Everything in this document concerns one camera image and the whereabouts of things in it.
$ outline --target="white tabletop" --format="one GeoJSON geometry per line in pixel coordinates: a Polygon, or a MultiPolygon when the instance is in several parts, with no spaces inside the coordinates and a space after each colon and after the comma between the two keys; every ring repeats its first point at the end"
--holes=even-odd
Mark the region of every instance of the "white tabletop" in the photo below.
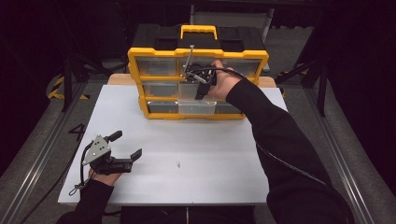
{"type": "MultiPolygon", "coordinates": [[[[264,88],[273,104],[286,110],[277,88],[264,88]]],[[[120,205],[192,205],[265,203],[268,183],[250,123],[242,120],[146,119],[136,86],[102,88],[78,153],[64,182],[59,203],[75,204],[79,192],[82,150],[96,135],[123,131],[111,155],[128,159],[139,148],[142,157],[123,174],[109,203],[120,205]]],[[[89,167],[85,167],[87,177],[89,167]]]]}

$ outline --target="black cable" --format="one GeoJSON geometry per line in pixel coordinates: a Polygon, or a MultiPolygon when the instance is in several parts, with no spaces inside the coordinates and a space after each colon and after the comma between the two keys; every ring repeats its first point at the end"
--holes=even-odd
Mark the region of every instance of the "black cable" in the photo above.
{"type": "Polygon", "coordinates": [[[61,181],[62,177],[64,177],[64,174],[67,172],[67,170],[69,169],[70,165],[73,162],[73,159],[76,157],[79,145],[81,143],[81,140],[79,140],[78,145],[75,149],[75,151],[73,152],[73,156],[70,158],[69,162],[67,163],[66,167],[64,167],[64,170],[62,171],[61,175],[58,177],[58,179],[55,181],[55,183],[53,184],[53,186],[47,191],[47,193],[40,199],[40,201],[38,201],[38,203],[35,204],[35,206],[27,213],[27,215],[22,219],[22,221],[20,222],[20,224],[22,224],[23,222],[25,222],[27,220],[27,218],[33,214],[33,212],[37,209],[37,207],[43,203],[43,201],[50,195],[50,193],[56,188],[56,186],[58,185],[59,181],[61,181]]]}
{"type": "Polygon", "coordinates": [[[291,171],[293,171],[294,173],[297,173],[299,175],[305,176],[311,180],[314,180],[315,182],[319,183],[320,185],[323,185],[327,188],[329,188],[331,191],[331,193],[336,197],[336,200],[339,201],[339,203],[345,207],[346,209],[346,217],[347,217],[347,222],[349,224],[354,224],[355,223],[355,219],[353,217],[352,211],[350,210],[350,207],[348,206],[346,200],[343,198],[343,196],[335,189],[333,188],[331,185],[328,185],[327,183],[325,183],[324,181],[314,177],[313,175],[309,174],[306,171],[303,171],[285,161],[282,161],[280,158],[276,157],[274,154],[272,154],[270,151],[268,151],[266,148],[262,147],[258,142],[256,142],[256,146],[270,159],[272,159],[273,161],[276,161],[277,163],[285,166],[286,168],[290,169],[291,171]]]}
{"type": "Polygon", "coordinates": [[[88,149],[90,149],[92,146],[92,142],[90,142],[87,146],[85,146],[84,150],[82,151],[81,162],[79,163],[79,180],[80,180],[79,186],[80,187],[83,187],[85,185],[84,167],[83,167],[82,163],[84,162],[85,154],[87,153],[88,149]]]}
{"type": "Polygon", "coordinates": [[[207,71],[207,70],[220,70],[223,72],[226,72],[228,74],[231,75],[235,75],[237,77],[241,77],[241,78],[246,78],[244,75],[232,70],[232,69],[228,69],[228,68],[221,68],[221,67],[206,67],[206,68],[199,68],[199,69],[195,69],[193,71],[191,71],[191,73],[196,73],[196,72],[201,72],[201,71],[207,71]]]}

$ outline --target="yellow organizer box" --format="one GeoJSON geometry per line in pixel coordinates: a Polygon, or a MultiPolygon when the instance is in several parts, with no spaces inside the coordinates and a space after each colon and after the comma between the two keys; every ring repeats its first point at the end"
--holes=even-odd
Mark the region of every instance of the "yellow organizer box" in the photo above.
{"type": "Polygon", "coordinates": [[[186,80],[185,65],[205,67],[221,60],[257,85],[268,53],[252,27],[140,24],[128,58],[146,118],[243,119],[224,101],[208,95],[195,100],[199,83],[186,80]]]}

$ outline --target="black sleeve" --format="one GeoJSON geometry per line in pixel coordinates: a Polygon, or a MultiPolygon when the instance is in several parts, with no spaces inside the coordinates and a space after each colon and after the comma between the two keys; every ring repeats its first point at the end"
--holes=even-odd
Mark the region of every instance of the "black sleeve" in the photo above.
{"type": "Polygon", "coordinates": [[[110,187],[102,182],[90,180],[87,187],[83,190],[81,199],[74,212],[62,215],[58,224],[75,223],[102,223],[102,215],[114,187],[110,187]]]}
{"type": "Polygon", "coordinates": [[[276,222],[347,223],[344,199],[332,189],[317,152],[290,114],[273,105],[257,86],[245,79],[232,88],[226,101],[240,109],[252,125],[270,187],[267,204],[276,222]],[[292,171],[268,153],[326,185],[292,171]]]}

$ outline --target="wire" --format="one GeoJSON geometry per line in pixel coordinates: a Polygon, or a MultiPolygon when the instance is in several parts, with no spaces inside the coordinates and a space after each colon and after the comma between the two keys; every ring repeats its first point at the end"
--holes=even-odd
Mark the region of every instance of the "wire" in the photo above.
{"type": "Polygon", "coordinates": [[[82,151],[81,162],[79,163],[79,180],[80,180],[81,187],[83,187],[85,185],[84,167],[82,166],[82,163],[84,162],[85,154],[87,153],[88,149],[90,149],[92,146],[92,142],[90,142],[87,146],[85,146],[84,151],[82,151]]]}
{"type": "Polygon", "coordinates": [[[285,161],[282,161],[280,158],[276,157],[274,154],[272,154],[270,151],[268,151],[266,148],[262,147],[258,142],[256,142],[256,146],[266,155],[268,156],[270,159],[278,162],[279,164],[285,166],[286,168],[292,170],[294,173],[297,173],[299,175],[305,176],[311,180],[314,180],[315,182],[319,183],[320,185],[323,185],[327,188],[329,188],[331,191],[331,193],[336,197],[336,200],[339,201],[339,203],[345,207],[346,209],[346,217],[347,217],[347,222],[349,224],[354,224],[355,223],[355,219],[353,217],[352,211],[350,210],[350,207],[348,206],[347,202],[344,200],[343,196],[341,196],[341,194],[332,186],[326,184],[324,181],[314,177],[313,175],[309,174],[306,171],[303,171],[285,161]]]}
{"type": "Polygon", "coordinates": [[[246,78],[244,75],[232,70],[232,69],[228,69],[228,68],[221,68],[221,67],[206,67],[206,68],[199,68],[196,70],[191,71],[192,73],[196,73],[196,72],[201,72],[201,71],[207,71],[207,70],[217,70],[217,71],[223,71],[226,72],[228,74],[231,75],[235,75],[237,77],[241,77],[241,78],[246,78]]]}
{"type": "Polygon", "coordinates": [[[79,140],[78,145],[75,149],[75,151],[73,152],[73,156],[70,158],[69,162],[67,163],[66,167],[64,167],[64,170],[62,171],[61,175],[58,177],[58,179],[55,181],[55,183],[52,185],[52,187],[47,191],[47,193],[40,199],[40,201],[38,201],[35,206],[27,213],[27,215],[22,219],[22,221],[20,222],[20,224],[22,224],[23,222],[25,222],[27,220],[27,218],[33,214],[33,212],[37,209],[37,207],[43,203],[43,201],[50,195],[50,193],[56,188],[56,186],[58,185],[59,181],[61,181],[62,177],[64,177],[64,174],[67,172],[67,170],[69,169],[70,165],[73,162],[73,159],[76,157],[79,145],[81,143],[81,140],[79,140]]]}
{"type": "Polygon", "coordinates": [[[104,212],[103,216],[104,217],[114,217],[114,216],[119,215],[119,214],[121,214],[121,210],[115,211],[115,212],[109,212],[109,213],[104,212]]]}

